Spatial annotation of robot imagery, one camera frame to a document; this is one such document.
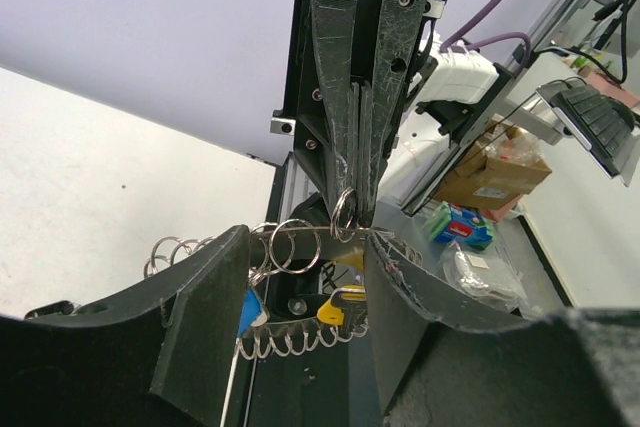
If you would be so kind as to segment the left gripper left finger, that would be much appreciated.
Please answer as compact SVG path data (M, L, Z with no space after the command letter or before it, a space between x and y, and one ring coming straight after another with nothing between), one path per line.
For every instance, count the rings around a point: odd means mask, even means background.
M216 426L250 260L249 230L71 315L1 321L5 426Z

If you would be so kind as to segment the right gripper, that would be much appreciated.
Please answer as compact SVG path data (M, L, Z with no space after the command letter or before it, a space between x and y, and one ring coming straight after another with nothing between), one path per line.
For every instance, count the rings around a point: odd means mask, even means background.
M426 63L419 43L433 0L295 0L284 104L273 113L339 220L372 223L377 189Z

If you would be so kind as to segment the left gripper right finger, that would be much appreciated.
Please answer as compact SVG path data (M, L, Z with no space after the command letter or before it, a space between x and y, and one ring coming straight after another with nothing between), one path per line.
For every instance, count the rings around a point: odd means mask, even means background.
M499 311L364 243L369 333L390 426L635 426L639 314Z

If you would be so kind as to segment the metal keyring disc with rings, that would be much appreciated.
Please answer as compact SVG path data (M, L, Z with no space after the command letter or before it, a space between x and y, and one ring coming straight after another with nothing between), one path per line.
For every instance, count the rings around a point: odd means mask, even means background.
M198 354L220 362L229 362L234 356L248 361L271 355L300 356L320 346L331 348L348 343L338 341L316 314L336 288L351 285L339 283L331 271L337 265L353 267L334 259L353 248L364 249L366 235L362 228L333 235L327 227L315 226L304 219L288 219L256 226L232 250L226 249L218 238L175 237L174 249L185 251L185 257L153 252L143 275L146 279L164 280L171 274L184 273L188 262L211 253L217 262L215 272L225 277L206 282L206 287L232 289L244 296L248 289L253 289L263 301L268 321L250 327L240 338L237 333L230 333L231 310L214 306L209 298L200 302L196 310L204 319L193 330L203 337L187 344L188 359ZM355 271L356 277L363 278L364 271Z

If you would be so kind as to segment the key with black tag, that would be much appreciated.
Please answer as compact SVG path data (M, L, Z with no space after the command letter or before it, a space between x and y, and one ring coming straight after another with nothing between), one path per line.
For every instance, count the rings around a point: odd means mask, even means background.
M60 300L28 311L24 319L31 320L51 315L70 315L76 309L76 305L69 300Z

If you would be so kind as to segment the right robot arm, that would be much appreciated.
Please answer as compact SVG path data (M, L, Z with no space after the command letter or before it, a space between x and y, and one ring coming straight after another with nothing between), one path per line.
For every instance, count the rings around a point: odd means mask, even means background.
M294 0L284 102L316 189L307 208L334 231L368 227L377 201L427 159L459 148L512 75L436 31L448 0Z

